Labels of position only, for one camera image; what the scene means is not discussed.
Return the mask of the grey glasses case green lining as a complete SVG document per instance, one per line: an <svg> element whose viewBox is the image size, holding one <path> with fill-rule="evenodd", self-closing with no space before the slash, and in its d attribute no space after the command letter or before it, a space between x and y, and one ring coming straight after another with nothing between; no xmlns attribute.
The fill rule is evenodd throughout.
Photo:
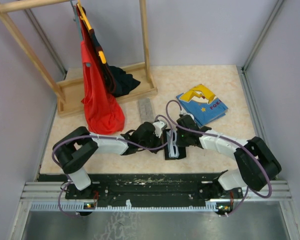
<svg viewBox="0 0 300 240"><path fill-rule="evenodd" d="M141 123L152 123L155 117L153 113L151 100L149 98L142 98L137 101L137 104Z"/></svg>

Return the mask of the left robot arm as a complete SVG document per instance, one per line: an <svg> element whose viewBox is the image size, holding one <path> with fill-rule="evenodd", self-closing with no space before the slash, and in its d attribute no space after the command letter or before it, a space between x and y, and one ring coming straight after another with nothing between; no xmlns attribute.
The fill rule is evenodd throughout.
<svg viewBox="0 0 300 240"><path fill-rule="evenodd" d="M117 154L128 156L138 151L157 153L167 144L163 143L163 132L167 123L161 120L144 122L136 130L118 136L89 132L78 127L52 148L52 159L75 185L76 192L87 199L93 195L94 186L84 165L94 154Z"/></svg>

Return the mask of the white sunglasses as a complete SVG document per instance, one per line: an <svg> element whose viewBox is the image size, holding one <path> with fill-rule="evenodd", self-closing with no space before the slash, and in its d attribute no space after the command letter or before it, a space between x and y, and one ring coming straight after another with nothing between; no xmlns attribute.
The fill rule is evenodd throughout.
<svg viewBox="0 0 300 240"><path fill-rule="evenodd" d="M177 146L177 131L170 129L166 132L168 139L167 145L167 159L177 159L180 156L179 148Z"/></svg>

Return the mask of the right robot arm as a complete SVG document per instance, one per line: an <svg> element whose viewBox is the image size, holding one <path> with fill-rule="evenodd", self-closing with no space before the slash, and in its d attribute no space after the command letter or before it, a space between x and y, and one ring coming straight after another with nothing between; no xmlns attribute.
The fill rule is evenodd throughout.
<svg viewBox="0 0 300 240"><path fill-rule="evenodd" d="M282 171L282 166L260 137L248 140L229 137L210 127L199 127L189 114L181 115L176 122L179 147L195 146L236 161L237 169L225 171L213 185L213 192L219 198L225 198L234 188L249 187L258 192Z"/></svg>

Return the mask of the black glasses case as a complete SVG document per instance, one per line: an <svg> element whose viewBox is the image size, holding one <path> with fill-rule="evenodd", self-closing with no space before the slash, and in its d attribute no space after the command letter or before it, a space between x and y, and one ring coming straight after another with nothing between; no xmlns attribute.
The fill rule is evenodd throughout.
<svg viewBox="0 0 300 240"><path fill-rule="evenodd" d="M167 131L170 129L166 129L163 131L163 140L164 142L167 142L168 145L168 139L167 139ZM167 145L163 148L164 149L164 158L165 160L181 160L187 157L187 153L186 153L186 148L185 147L178 147L179 150L179 157L178 158L171 158L171 159L167 159L168 157L168 147Z"/></svg>

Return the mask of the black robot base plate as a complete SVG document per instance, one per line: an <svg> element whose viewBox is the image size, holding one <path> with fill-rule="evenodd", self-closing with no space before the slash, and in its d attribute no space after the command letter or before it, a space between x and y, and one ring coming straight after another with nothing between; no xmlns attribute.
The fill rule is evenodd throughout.
<svg viewBox="0 0 300 240"><path fill-rule="evenodd" d="M89 200L98 207L134 208L204 207L212 199L227 203L241 199L240 187L224 190L217 182L220 173L91 174L91 185L66 188L67 200Z"/></svg>

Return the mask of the red garment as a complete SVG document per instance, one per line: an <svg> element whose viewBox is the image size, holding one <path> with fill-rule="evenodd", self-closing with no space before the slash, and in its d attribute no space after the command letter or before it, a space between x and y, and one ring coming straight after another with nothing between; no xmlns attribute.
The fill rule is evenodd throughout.
<svg viewBox="0 0 300 240"><path fill-rule="evenodd" d="M124 113L116 98L106 90L92 40L82 21L81 27L91 60L91 67L82 70L84 97L81 102L88 130L101 135L121 132L125 125Z"/></svg>

